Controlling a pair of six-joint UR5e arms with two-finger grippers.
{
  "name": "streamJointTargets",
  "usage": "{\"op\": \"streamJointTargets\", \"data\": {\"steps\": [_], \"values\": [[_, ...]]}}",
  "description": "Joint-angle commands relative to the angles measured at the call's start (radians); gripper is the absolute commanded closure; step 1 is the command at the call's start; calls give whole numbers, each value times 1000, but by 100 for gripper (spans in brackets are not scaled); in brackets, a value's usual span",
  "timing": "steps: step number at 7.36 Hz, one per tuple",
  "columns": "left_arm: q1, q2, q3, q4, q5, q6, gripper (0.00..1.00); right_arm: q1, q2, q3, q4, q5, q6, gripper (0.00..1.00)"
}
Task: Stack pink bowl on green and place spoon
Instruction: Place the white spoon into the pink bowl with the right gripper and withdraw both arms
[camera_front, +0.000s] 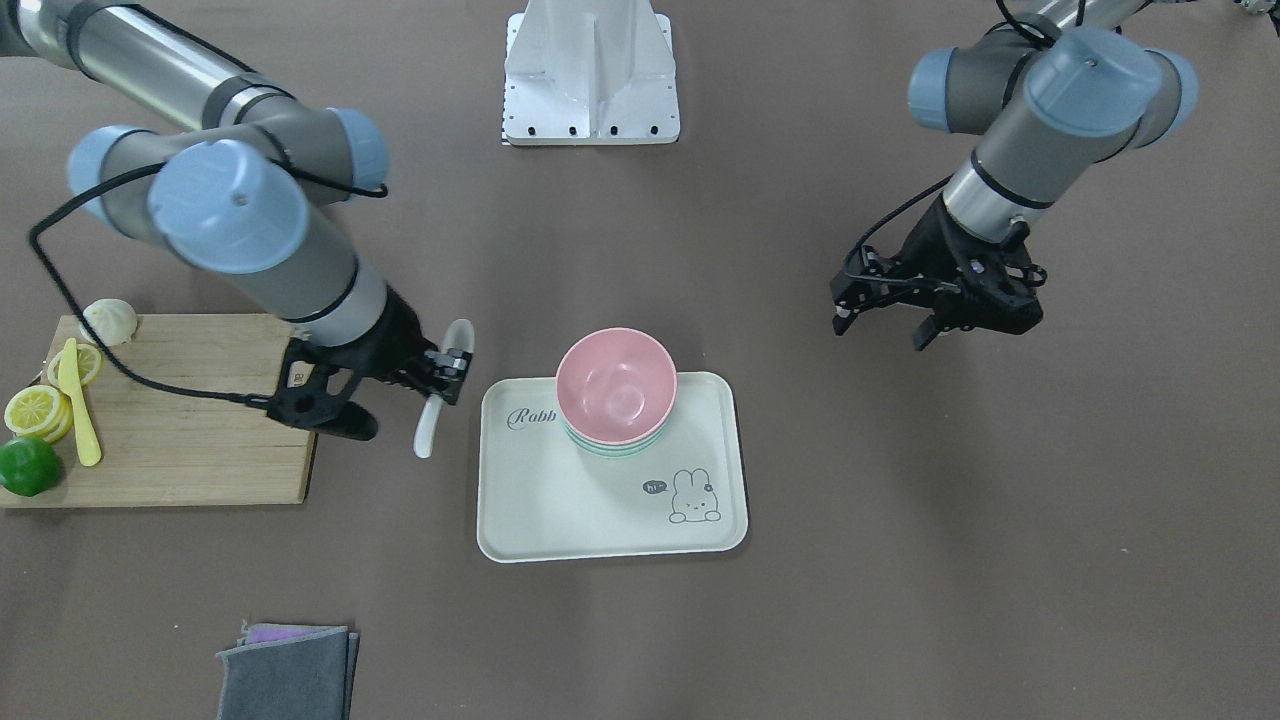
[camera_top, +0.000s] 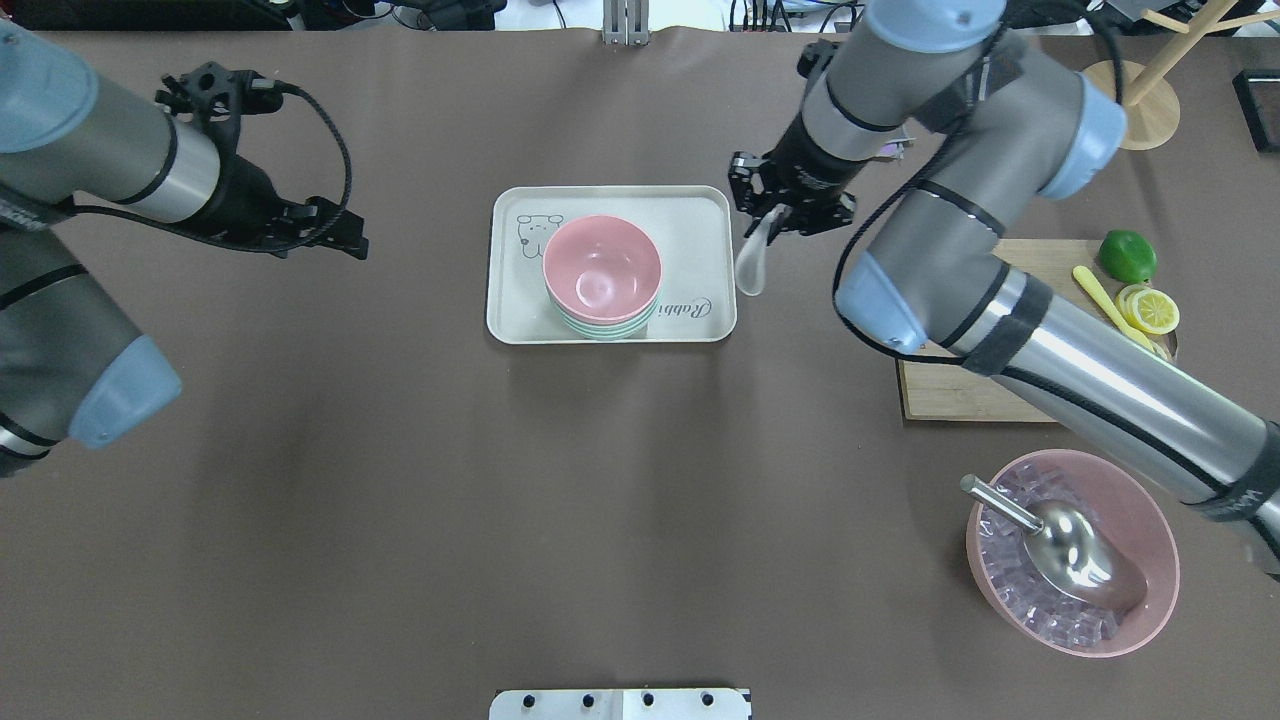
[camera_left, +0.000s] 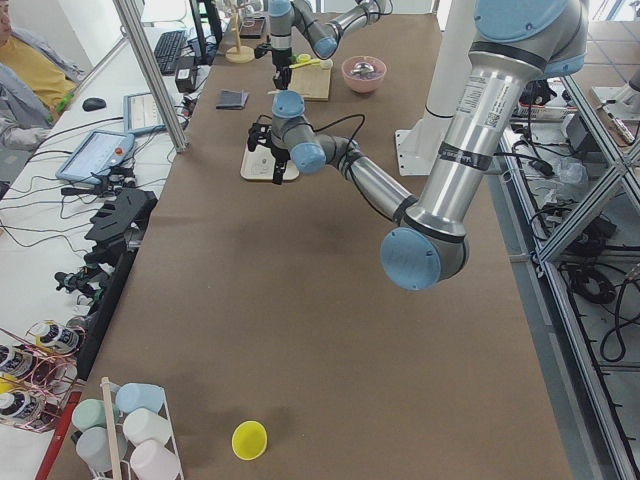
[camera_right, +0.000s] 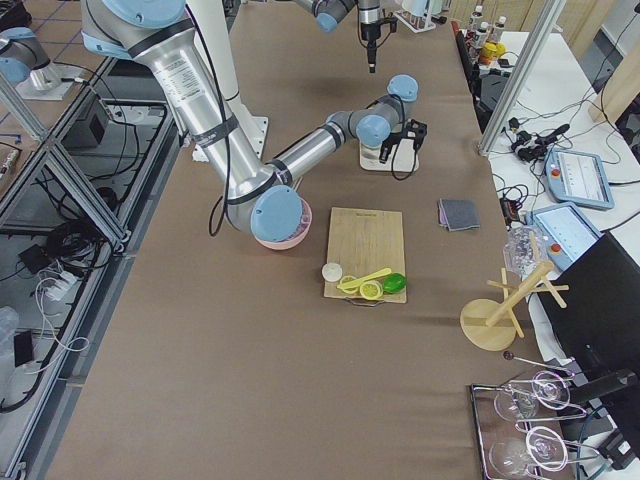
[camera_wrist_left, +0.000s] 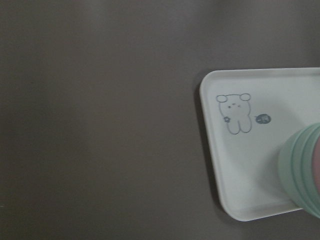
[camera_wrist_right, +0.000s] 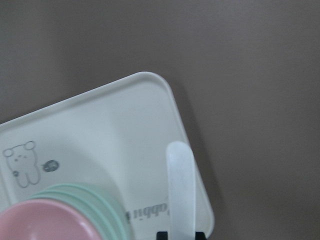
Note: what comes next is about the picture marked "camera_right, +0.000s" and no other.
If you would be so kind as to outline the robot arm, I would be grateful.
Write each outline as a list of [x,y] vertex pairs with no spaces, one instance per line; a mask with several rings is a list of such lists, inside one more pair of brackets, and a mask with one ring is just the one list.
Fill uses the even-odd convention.
[[295,0],[295,3],[309,12],[316,24],[324,32],[332,32],[354,9],[358,13],[358,41],[367,52],[370,73],[376,72],[377,51],[387,37],[382,39],[384,25],[389,26],[388,35],[397,31],[398,19],[386,14],[379,1],[375,0]]
[[274,250],[301,242],[312,213],[295,183],[346,141],[370,148],[406,132],[419,86],[394,76],[364,110],[339,111],[268,163],[244,129],[248,114],[229,95],[236,78],[219,1],[84,1],[85,47],[150,69],[169,105],[224,182],[222,218]]

